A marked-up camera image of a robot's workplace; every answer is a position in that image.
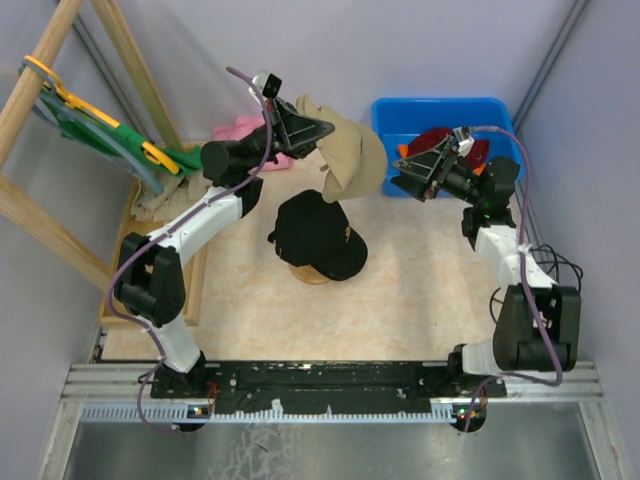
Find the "beige cap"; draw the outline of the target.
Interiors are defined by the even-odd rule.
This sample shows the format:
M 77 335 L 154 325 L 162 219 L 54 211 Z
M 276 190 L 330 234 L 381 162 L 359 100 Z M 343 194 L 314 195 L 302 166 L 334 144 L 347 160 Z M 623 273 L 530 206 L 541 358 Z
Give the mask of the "beige cap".
M 334 131 L 317 143 L 325 162 L 325 202 L 352 200 L 380 189 L 387 174 L 387 156 L 382 141 L 370 127 L 328 106 L 316 105 L 309 95 L 298 97 L 295 106 L 302 115 L 334 126 Z

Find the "wooden hat stand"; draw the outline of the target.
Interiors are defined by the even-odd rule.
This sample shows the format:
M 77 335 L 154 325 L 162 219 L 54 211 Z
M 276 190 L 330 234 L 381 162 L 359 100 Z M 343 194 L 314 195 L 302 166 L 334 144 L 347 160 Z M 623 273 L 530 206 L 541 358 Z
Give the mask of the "wooden hat stand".
M 306 285 L 320 286 L 331 282 L 328 277 L 322 275 L 310 265 L 300 267 L 290 265 L 289 271 L 298 281 Z

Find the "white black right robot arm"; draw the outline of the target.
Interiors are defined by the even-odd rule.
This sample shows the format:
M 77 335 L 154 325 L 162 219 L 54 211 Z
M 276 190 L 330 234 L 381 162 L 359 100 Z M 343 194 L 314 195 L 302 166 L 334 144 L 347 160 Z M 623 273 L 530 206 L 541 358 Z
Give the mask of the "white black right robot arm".
M 510 209 L 521 167 L 497 156 L 481 171 L 466 161 L 474 140 L 462 129 L 436 146 L 405 154 L 393 167 L 391 182 L 426 202 L 445 192 L 467 203 L 461 230 L 472 250 L 494 269 L 504 293 L 494 332 L 483 342 L 456 347 L 446 372 L 448 387 L 470 395 L 482 376 L 512 374 L 530 378 L 553 372 L 558 379 L 577 362 L 581 296 L 562 286 L 536 261 Z

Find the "black cap with gold embroidery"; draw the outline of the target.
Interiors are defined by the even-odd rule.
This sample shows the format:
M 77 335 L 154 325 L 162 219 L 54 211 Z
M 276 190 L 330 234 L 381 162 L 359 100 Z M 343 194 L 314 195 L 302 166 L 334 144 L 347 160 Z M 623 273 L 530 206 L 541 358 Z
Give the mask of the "black cap with gold embroidery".
M 310 267 L 331 281 L 358 275 L 368 247 L 338 202 L 326 202 L 316 190 L 302 191 L 277 210 L 267 241 L 277 257 L 292 267 Z

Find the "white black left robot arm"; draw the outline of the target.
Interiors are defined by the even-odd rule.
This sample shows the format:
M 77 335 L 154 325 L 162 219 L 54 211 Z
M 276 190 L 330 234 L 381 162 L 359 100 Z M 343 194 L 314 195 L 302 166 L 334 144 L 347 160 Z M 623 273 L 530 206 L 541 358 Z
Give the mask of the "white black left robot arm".
M 120 247 L 109 299 L 124 306 L 124 319 L 150 334 L 161 365 L 174 372 L 174 387 L 189 397 L 206 389 L 208 373 L 183 315 L 184 267 L 257 205 L 263 184 L 258 173 L 267 160 L 279 153 L 303 159 L 335 130 L 280 98 L 268 100 L 263 114 L 264 125 L 244 138 L 212 140 L 201 148 L 202 173 L 212 185 L 200 200 L 148 234 L 127 235 Z

